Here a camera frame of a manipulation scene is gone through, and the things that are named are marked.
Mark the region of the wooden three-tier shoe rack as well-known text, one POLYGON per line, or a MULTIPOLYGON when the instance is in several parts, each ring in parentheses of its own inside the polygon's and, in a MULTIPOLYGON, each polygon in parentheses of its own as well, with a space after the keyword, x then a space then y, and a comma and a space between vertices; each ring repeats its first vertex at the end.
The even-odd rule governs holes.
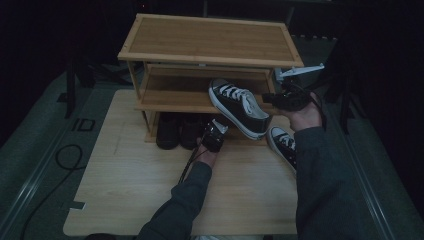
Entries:
POLYGON ((274 93, 277 68, 302 67, 302 59, 283 23, 139 14, 118 54, 128 64, 146 127, 156 140, 162 112, 216 114, 209 82, 223 78, 262 101, 274 93))

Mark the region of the black white canvas sneaker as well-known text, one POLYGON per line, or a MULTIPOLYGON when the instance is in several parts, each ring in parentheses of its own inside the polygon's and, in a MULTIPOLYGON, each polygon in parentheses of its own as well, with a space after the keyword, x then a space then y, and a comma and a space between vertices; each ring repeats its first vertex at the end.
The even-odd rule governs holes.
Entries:
POLYGON ((246 137, 260 140, 266 134, 271 116, 260 108, 252 92, 224 79, 214 79, 208 93, 212 104, 246 137))
POLYGON ((283 128, 271 127, 266 135, 269 147, 282 157, 293 172, 296 172, 296 143, 294 138, 283 128))

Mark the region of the person's right hand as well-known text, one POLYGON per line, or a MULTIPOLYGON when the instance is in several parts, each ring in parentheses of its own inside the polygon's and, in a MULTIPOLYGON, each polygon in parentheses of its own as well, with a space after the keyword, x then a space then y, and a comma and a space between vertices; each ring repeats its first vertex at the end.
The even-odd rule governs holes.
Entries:
POLYGON ((319 107, 313 102, 299 111, 283 111, 282 114, 288 118, 290 128, 295 132, 322 126, 319 107))

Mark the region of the plain black shoe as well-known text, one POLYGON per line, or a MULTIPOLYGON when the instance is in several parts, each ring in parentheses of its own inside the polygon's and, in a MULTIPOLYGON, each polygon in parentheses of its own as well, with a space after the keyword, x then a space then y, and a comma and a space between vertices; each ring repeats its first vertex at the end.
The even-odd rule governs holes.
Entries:
POLYGON ((186 114, 182 120, 180 145, 188 150, 197 146, 197 139, 202 131, 202 120, 199 114, 186 114))
POLYGON ((179 122, 175 114, 160 114, 156 144, 164 150, 171 150, 179 145, 179 122))

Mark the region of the black metal stand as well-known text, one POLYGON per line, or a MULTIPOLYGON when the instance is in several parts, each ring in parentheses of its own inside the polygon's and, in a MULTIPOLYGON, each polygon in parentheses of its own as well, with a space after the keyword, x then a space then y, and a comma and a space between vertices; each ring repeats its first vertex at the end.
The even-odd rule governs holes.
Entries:
POLYGON ((90 68, 90 61, 84 55, 72 58, 66 69, 66 94, 65 100, 67 110, 65 118, 71 117, 76 104, 76 79, 79 79, 82 87, 92 88, 95 85, 93 70, 90 68))
POLYGON ((332 74, 329 77, 329 87, 324 94, 324 99, 327 103, 336 103, 338 100, 341 100, 339 124, 343 133, 346 135, 349 134, 348 119, 354 117, 350 105, 353 105, 354 109, 362 118, 366 118, 366 114, 352 98, 354 77, 355 75, 353 73, 332 74))

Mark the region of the person's left hand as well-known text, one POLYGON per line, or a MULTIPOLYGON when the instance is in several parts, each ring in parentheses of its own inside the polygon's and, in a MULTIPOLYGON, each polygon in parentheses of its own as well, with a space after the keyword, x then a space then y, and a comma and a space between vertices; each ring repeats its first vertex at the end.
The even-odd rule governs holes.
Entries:
POLYGON ((195 156, 195 160, 197 162, 202 162, 207 164, 209 167, 213 168, 215 165, 215 162, 217 160, 217 153, 210 152, 202 143, 201 139, 198 138, 197 142, 199 144, 198 150, 195 156))

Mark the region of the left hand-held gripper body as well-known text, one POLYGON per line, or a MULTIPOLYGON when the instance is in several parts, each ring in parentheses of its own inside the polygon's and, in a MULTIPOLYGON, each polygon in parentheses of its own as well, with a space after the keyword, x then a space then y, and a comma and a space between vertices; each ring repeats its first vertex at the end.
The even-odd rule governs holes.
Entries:
POLYGON ((224 135, 227 131, 227 126, 219 123, 216 119, 212 119, 206 125, 201 144, 210 152, 217 153, 223 146, 224 135))

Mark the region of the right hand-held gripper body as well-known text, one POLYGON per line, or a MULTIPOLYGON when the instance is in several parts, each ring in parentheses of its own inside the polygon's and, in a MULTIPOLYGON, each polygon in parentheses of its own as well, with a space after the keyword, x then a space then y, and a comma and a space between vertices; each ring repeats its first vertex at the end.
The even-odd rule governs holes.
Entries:
POLYGON ((292 67, 289 70, 280 70, 277 74, 277 81, 281 84, 283 92, 277 95, 278 109, 295 112, 306 107, 314 99, 310 96, 310 91, 304 89, 294 82, 294 79, 301 74, 306 74, 324 69, 323 63, 317 66, 292 67))

